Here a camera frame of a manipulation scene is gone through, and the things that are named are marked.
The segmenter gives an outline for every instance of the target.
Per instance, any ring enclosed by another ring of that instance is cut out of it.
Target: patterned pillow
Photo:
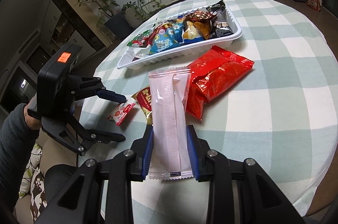
[[[40,169],[34,172],[30,188],[32,193],[30,199],[30,214],[32,215],[33,222],[35,222],[47,207],[44,178]]]
[[[35,168],[40,163],[41,156],[42,156],[42,149],[37,143],[35,143],[31,151],[30,159],[26,166],[25,173],[23,174],[23,178],[22,178],[20,190],[19,190],[19,198],[23,198],[26,195],[26,193],[29,192],[30,181],[31,181]]]

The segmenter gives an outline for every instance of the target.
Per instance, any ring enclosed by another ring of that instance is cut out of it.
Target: blue gripper pad
[[[194,177],[196,178],[196,180],[198,180],[199,179],[198,158],[197,158],[194,143],[192,141],[191,132],[188,127],[187,127],[187,145],[188,145],[188,153],[189,153],[192,173]]]
[[[144,152],[143,161],[142,161],[143,179],[146,179],[146,176],[149,172],[149,166],[150,166],[151,155],[153,154],[153,148],[154,148],[154,130],[151,129],[148,142],[147,142],[147,146]]]

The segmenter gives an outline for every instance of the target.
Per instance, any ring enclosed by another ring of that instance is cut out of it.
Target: white snack packet
[[[186,68],[149,73],[154,148],[149,178],[192,177],[187,150],[185,107],[191,71]]]

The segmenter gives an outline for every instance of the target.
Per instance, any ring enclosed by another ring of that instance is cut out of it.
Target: gray sleeve
[[[26,124],[25,105],[18,105],[9,114],[0,131],[0,184],[10,209],[18,200],[22,176],[39,136],[39,130],[33,131]]]

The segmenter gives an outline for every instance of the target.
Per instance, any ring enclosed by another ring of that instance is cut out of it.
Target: white plant pot
[[[143,23],[142,17],[133,8],[126,9],[124,17],[133,29],[137,29]]]

